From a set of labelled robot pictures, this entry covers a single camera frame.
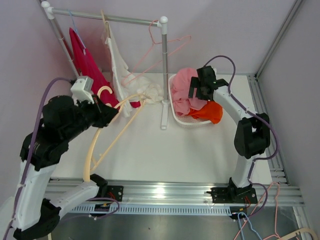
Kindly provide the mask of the pink t shirt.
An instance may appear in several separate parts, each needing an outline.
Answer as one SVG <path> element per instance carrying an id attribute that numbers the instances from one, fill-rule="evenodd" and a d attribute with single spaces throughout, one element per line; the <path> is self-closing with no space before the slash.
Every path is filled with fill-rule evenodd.
<path id="1" fill-rule="evenodd" d="M 184 117 L 191 109 L 199 111 L 207 104 L 205 100 L 189 98 L 191 78 L 197 76 L 197 70 L 188 67 L 179 70 L 171 81 L 171 99 L 176 115 Z"/>

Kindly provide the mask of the white t shirt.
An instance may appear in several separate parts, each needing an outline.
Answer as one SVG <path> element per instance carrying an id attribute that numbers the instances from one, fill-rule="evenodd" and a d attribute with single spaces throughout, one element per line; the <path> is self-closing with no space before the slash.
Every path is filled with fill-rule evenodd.
<path id="1" fill-rule="evenodd" d="M 106 38 L 104 29 L 101 35 L 106 55 L 106 70 L 102 74 L 111 83 L 118 101 L 122 101 L 134 94 L 149 96 L 146 100 L 148 104 L 156 104 L 164 100 L 163 87 L 143 74 L 135 74 L 129 71 L 128 65 L 120 54 L 110 25 L 109 33 L 110 37 Z"/>

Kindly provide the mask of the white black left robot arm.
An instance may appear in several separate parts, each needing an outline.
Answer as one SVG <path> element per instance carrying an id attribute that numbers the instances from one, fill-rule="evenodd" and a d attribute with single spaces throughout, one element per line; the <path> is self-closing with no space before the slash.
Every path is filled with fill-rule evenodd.
<path id="1" fill-rule="evenodd" d="M 69 143 L 90 127 L 107 127 L 118 109 L 102 103 L 97 95 L 93 102 L 77 101 L 67 95 L 51 98 L 40 110 L 38 131 L 23 141 L 20 157 L 22 190 L 17 192 L 14 238 L 34 240 L 51 233 L 61 218 L 81 203 L 109 196 L 108 182 L 97 174 L 89 176 L 73 190 L 57 199 L 44 197 L 53 171 L 68 151 Z"/>

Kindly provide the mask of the magenta t shirt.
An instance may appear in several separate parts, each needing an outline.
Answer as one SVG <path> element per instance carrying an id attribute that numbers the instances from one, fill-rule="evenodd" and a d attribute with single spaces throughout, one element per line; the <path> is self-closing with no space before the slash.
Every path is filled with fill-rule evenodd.
<path id="1" fill-rule="evenodd" d="M 83 76 L 88 76 L 93 79 L 91 91 L 95 95 L 98 94 L 101 87 L 107 86 L 111 88 L 112 93 L 109 93 L 108 90 L 103 90 L 99 98 L 104 104 L 110 104 L 112 107 L 115 107 L 119 101 L 114 92 L 114 88 L 111 83 L 105 79 L 90 51 L 84 46 L 78 34 L 71 27 L 69 28 L 69 37 L 73 50 L 74 65 L 77 71 Z"/>

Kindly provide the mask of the orange t shirt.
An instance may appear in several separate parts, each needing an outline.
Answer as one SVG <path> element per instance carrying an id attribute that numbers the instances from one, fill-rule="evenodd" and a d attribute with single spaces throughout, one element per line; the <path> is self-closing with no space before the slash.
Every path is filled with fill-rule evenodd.
<path id="1" fill-rule="evenodd" d="M 196 120 L 210 121 L 218 124 L 223 117 L 223 108 L 215 101 L 208 101 L 200 110 L 190 109 L 188 116 Z"/>

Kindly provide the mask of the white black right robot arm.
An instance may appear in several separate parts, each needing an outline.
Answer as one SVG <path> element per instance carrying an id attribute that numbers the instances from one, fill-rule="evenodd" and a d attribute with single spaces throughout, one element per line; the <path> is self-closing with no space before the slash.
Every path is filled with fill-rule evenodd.
<path id="1" fill-rule="evenodd" d="M 223 78 L 217 79 L 211 66 L 203 66 L 196 72 L 197 76 L 190 81 L 188 97 L 219 104 L 236 124 L 233 144 L 238 159 L 226 193 L 219 197 L 237 203 L 251 196 L 253 184 L 250 178 L 255 163 L 271 143 L 270 119 L 266 113 L 249 113 L 248 108 L 231 93 L 230 83 Z"/>

